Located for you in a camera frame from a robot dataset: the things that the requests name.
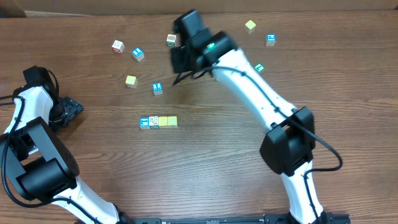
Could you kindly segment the wooden block green H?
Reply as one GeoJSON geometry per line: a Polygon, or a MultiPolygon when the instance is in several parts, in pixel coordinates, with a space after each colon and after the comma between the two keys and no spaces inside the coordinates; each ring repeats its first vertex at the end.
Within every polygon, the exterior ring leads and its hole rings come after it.
{"type": "Polygon", "coordinates": [[[167,123],[169,128],[178,128],[178,119],[176,116],[168,116],[167,123]]]}

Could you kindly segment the wooden block yellow B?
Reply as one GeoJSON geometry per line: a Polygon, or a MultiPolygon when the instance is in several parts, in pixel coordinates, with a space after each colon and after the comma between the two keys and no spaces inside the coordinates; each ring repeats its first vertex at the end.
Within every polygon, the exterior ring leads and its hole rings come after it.
{"type": "Polygon", "coordinates": [[[158,117],[159,128],[168,128],[168,117],[167,116],[159,116],[158,117]]]}

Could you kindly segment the wooden block green trim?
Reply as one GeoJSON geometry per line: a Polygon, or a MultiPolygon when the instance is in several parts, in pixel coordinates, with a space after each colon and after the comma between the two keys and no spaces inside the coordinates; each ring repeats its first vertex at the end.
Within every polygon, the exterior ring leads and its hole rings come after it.
{"type": "Polygon", "coordinates": [[[159,117],[158,116],[150,116],[149,117],[149,127],[151,129],[159,128],[159,117]]]}

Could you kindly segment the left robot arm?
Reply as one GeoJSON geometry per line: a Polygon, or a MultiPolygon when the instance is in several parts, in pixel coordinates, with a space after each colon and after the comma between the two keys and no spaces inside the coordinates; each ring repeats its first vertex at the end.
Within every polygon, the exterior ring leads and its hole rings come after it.
{"type": "Polygon", "coordinates": [[[59,95],[51,70],[33,66],[23,75],[25,85],[5,97],[15,106],[1,135],[1,181],[8,197],[25,208],[57,205],[82,223],[127,223],[113,203],[84,183],[75,158],[55,134],[83,106],[59,95]]]}

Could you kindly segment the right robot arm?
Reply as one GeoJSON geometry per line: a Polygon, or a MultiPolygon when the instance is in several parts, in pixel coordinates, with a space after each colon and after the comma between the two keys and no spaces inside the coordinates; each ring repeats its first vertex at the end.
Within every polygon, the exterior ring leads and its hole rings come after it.
{"type": "Polygon", "coordinates": [[[210,72],[238,97],[258,120],[265,138],[260,153],[284,183],[292,223],[326,223],[317,199],[311,169],[315,140],[314,118],[308,108],[297,109],[281,97],[249,63],[241,47],[225,32],[212,34],[197,10],[174,21],[179,47],[171,49],[175,83],[210,72]]]}

